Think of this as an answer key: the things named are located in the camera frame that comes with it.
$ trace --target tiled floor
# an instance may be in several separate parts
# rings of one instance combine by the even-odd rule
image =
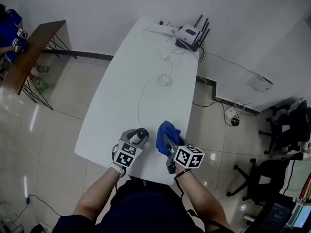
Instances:
[[[6,215],[11,218],[25,207],[25,196],[29,194],[37,195],[59,214],[70,215],[82,194],[107,170],[76,155],[74,147],[109,62],[44,55],[41,64],[51,67],[51,72],[43,77],[50,84],[45,94],[55,110],[0,88],[0,202],[7,202]],[[207,105],[211,102],[210,93],[211,87],[205,90],[204,85],[197,83],[194,101]],[[243,182],[233,166],[239,164],[247,171],[251,158],[259,162],[267,159],[263,152],[269,139],[260,137],[258,130],[267,130],[268,116],[242,116],[238,127],[229,127],[224,123],[220,104],[192,107],[187,140],[206,153],[204,163],[193,173],[225,208],[235,232],[245,228],[244,213],[257,214],[260,208],[251,201],[242,201],[245,191],[226,197],[228,190]],[[127,179],[128,176],[122,178],[118,186]],[[180,193],[175,184],[172,188]],[[191,208],[186,195],[183,201],[187,209]],[[54,227],[57,220],[50,208],[32,198],[15,224],[22,223],[25,232],[30,232],[39,222]],[[202,227],[199,220],[195,222]]]

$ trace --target blue shirt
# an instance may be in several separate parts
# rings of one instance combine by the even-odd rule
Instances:
[[[136,189],[129,182],[117,190],[101,223],[94,225],[81,215],[61,216],[53,233],[203,233],[168,186]],[[228,232],[219,229],[213,233]]]
[[[18,24],[22,17],[13,9],[8,10],[5,18],[0,22],[0,47],[16,46],[16,44],[26,45],[27,40],[20,38],[17,35]],[[6,53],[8,59],[13,62],[18,53],[10,51]]]

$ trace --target wall baseboard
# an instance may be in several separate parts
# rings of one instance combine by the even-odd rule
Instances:
[[[229,106],[234,106],[234,103],[233,103],[233,102],[228,101],[228,100],[225,100],[225,99],[218,98],[218,97],[216,96],[216,88],[217,88],[217,82],[216,82],[216,81],[209,80],[209,79],[206,79],[206,78],[202,78],[202,77],[200,77],[200,76],[196,76],[196,81],[197,81],[197,82],[200,82],[200,83],[206,83],[206,84],[212,86],[212,100],[213,100],[213,101],[217,101],[217,102],[220,102],[220,103],[229,105]],[[258,114],[261,113],[261,112],[259,112],[259,111],[255,111],[255,110],[250,109],[250,108],[247,108],[247,107],[245,107],[245,111],[246,111],[246,112],[253,113],[253,114],[255,114],[255,115],[258,115]]]
[[[87,58],[108,60],[108,61],[111,61],[113,59],[112,55],[93,53],[93,52],[70,51],[70,50],[43,50],[43,53],[63,54],[63,55],[87,57]],[[200,82],[200,83],[206,83],[206,84],[212,86],[212,100],[213,101],[224,103],[224,104],[229,105],[229,106],[234,106],[233,102],[216,97],[216,88],[217,88],[217,82],[216,81],[209,80],[206,78],[202,78],[200,76],[196,76],[196,81]],[[247,107],[245,107],[245,111],[253,113],[255,115],[260,114],[259,111],[255,111],[255,110],[247,108]]]

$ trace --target black shirt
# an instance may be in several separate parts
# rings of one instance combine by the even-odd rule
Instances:
[[[167,185],[140,180],[121,186],[101,223],[81,215],[62,216],[53,233],[191,232],[202,233],[186,212],[180,198]],[[225,233],[221,229],[215,233]]]

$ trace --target wooden desk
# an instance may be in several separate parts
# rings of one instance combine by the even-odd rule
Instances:
[[[156,133],[168,120],[186,136],[198,59],[176,47],[174,40],[148,32],[152,24],[138,20],[113,57],[84,119],[75,153],[109,166],[121,134],[142,126],[150,137],[127,174],[173,184],[175,175],[167,171],[167,157],[156,149]],[[170,56],[173,67],[167,61]],[[161,85],[169,76],[171,85]]]
[[[25,53],[21,53],[10,66],[10,69],[2,83],[3,87],[20,95],[28,74],[33,68],[39,55],[65,23],[65,20],[54,21],[40,24],[37,27],[37,29],[28,38],[30,45],[27,51]]]

